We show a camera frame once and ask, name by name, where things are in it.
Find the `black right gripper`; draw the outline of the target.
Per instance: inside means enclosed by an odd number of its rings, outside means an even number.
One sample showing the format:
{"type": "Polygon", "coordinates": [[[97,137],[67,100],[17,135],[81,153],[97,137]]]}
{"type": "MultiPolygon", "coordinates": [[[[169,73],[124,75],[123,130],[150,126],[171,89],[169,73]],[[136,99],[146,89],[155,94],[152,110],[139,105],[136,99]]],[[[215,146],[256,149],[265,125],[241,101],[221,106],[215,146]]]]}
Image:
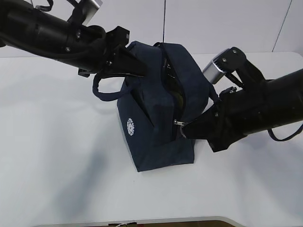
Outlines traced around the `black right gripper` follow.
{"type": "Polygon", "coordinates": [[[187,139],[207,139],[213,152],[228,147],[260,128],[263,95],[230,87],[219,94],[218,111],[206,111],[182,126],[187,139]]]}

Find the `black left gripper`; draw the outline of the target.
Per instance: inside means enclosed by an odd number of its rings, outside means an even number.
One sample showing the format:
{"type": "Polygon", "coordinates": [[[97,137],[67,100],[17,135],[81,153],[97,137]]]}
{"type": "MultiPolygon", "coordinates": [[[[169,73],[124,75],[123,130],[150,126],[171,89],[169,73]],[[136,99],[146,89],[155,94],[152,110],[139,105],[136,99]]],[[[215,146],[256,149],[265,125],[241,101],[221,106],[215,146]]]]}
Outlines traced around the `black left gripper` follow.
{"type": "Polygon", "coordinates": [[[89,77],[91,74],[104,72],[109,77],[144,77],[147,66],[130,53],[126,45],[129,43],[130,31],[117,26],[106,32],[100,26],[84,27],[81,36],[75,39],[76,47],[67,54],[63,63],[78,68],[78,74],[89,77]]]}

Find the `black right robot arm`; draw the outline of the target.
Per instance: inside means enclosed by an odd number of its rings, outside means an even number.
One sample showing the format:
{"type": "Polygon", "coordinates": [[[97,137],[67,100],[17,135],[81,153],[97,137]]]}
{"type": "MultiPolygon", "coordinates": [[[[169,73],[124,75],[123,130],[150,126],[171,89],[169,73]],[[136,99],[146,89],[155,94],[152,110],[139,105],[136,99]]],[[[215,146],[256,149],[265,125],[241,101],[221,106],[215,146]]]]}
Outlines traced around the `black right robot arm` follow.
{"type": "Polygon", "coordinates": [[[264,80],[251,89],[219,94],[203,114],[181,127],[187,139],[206,140],[213,152],[228,147],[250,134],[268,131],[303,119],[303,71],[264,80]]]}

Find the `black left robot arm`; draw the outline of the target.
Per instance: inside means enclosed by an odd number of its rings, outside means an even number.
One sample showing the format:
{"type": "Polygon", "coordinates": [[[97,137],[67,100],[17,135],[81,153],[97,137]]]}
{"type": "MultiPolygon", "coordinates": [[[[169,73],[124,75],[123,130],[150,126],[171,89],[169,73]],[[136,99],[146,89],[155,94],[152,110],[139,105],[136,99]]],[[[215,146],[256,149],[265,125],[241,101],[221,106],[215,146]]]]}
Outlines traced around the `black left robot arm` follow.
{"type": "Polygon", "coordinates": [[[103,78],[143,77],[146,65],[127,48],[130,32],[120,26],[106,32],[89,25],[102,5],[100,0],[72,0],[68,20],[50,14],[53,1],[34,6],[24,0],[0,3],[0,45],[71,65],[78,74],[103,78]]]}

